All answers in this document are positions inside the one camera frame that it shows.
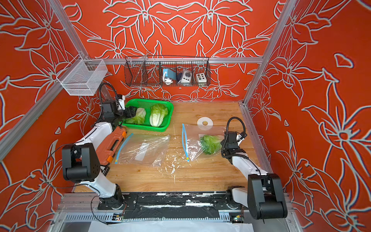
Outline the green chinese cabbage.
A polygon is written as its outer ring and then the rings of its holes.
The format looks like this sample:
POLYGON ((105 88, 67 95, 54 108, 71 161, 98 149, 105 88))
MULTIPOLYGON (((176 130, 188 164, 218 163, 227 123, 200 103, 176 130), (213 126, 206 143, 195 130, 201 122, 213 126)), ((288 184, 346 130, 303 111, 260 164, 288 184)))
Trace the green chinese cabbage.
POLYGON ((159 127, 164 118, 168 115, 168 108, 164 104, 155 104, 151 107, 150 125, 152 127, 159 127))
POLYGON ((219 135, 204 135, 200 138, 203 153, 206 155, 213 155, 222 149, 222 138, 219 135))
POLYGON ((143 125, 146 120, 146 110, 144 108, 138 108, 136 115, 133 118, 126 119, 126 124, 143 125))

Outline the clear zip-top bag blue seal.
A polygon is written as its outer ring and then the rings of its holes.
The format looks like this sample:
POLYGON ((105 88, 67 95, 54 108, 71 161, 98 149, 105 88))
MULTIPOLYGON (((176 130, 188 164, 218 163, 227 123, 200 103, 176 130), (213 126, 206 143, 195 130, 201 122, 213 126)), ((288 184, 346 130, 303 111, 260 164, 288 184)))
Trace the clear zip-top bag blue seal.
POLYGON ((130 134, 119 147, 114 164, 160 167, 168 151, 169 135, 130 134))

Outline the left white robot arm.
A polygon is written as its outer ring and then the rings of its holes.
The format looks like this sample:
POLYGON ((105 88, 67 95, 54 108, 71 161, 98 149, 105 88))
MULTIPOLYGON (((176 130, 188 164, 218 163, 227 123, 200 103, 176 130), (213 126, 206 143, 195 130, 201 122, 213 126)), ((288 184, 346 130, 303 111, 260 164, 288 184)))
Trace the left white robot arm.
POLYGON ((126 201, 120 186, 109 181, 101 167, 112 162, 119 143, 126 136, 120 121, 134 118, 137 110, 135 106, 125 107, 123 100, 104 101, 93 129, 62 149, 64 179, 90 188, 107 209, 121 209, 126 201))

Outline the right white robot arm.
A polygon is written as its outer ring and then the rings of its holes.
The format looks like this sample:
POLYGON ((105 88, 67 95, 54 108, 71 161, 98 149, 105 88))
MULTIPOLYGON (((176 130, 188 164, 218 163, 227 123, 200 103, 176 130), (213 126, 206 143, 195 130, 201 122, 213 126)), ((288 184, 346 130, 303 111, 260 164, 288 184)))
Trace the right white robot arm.
POLYGON ((232 198, 247 207, 253 219, 277 219, 288 216, 288 207, 281 179, 256 165, 239 147, 243 137, 237 132, 225 132, 221 142, 226 158, 247 179, 247 188, 233 187, 232 198))

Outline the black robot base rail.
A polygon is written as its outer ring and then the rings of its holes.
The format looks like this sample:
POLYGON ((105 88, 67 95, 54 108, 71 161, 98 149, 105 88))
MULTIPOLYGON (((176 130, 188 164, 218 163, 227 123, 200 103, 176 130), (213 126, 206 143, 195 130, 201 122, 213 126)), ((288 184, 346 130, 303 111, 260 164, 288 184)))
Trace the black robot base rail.
POLYGON ((230 190, 196 192, 125 192, 124 203, 113 209, 103 200, 97 209, 113 211, 129 220, 239 221, 248 208, 232 198, 230 190))

